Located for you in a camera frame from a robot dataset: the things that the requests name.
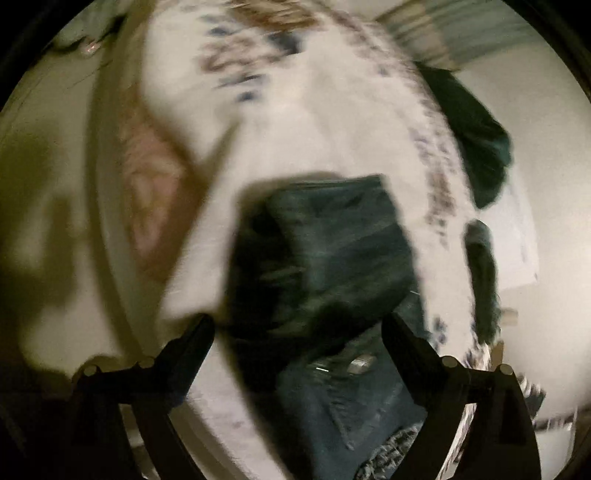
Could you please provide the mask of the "dark blue denim jeans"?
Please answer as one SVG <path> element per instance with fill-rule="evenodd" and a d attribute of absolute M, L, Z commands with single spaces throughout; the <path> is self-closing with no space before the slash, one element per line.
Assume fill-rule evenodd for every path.
<path fill-rule="evenodd" d="M 228 341 L 297 479 L 387 479 L 426 413 L 382 340 L 428 334 L 414 255 L 380 176 L 245 198 L 226 287 Z"/>

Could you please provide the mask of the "white bed headboard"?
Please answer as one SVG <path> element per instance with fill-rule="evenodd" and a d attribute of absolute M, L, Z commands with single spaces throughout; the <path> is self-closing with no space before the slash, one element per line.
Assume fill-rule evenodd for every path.
<path fill-rule="evenodd" d="M 497 200 L 479 211 L 492 236 L 498 271 L 498 289 L 511 290 L 535 284 L 539 254 L 531 206 L 524 189 L 507 182 Z"/>

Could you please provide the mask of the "floral white bed quilt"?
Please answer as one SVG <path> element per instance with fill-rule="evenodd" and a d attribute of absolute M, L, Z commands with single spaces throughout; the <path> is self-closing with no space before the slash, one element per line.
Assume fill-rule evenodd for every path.
<path fill-rule="evenodd" d="M 245 388 L 226 287 L 245 198 L 380 176 L 414 255 L 429 342 L 486 370 L 496 265 L 457 140 L 415 64 L 332 1 L 136 1 L 116 53 L 128 244 L 113 260 L 141 347 L 211 315 L 185 423 L 244 479 L 296 479 Z"/>

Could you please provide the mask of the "dark green fluffy blanket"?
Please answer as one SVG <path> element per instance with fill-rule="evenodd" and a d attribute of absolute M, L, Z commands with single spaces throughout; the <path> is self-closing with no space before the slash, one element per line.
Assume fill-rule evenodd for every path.
<path fill-rule="evenodd" d="M 474 202 L 485 209 L 499 197 L 512 166 L 510 135 L 452 72 L 421 63 L 417 68 L 457 140 Z"/>

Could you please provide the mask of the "green striped curtain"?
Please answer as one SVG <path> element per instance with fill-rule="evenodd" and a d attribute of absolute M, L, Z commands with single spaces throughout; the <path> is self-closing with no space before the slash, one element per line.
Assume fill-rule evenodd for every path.
<path fill-rule="evenodd" d="M 466 64 L 542 36 L 503 1 L 401 1 L 377 23 L 414 60 L 458 71 Z"/>

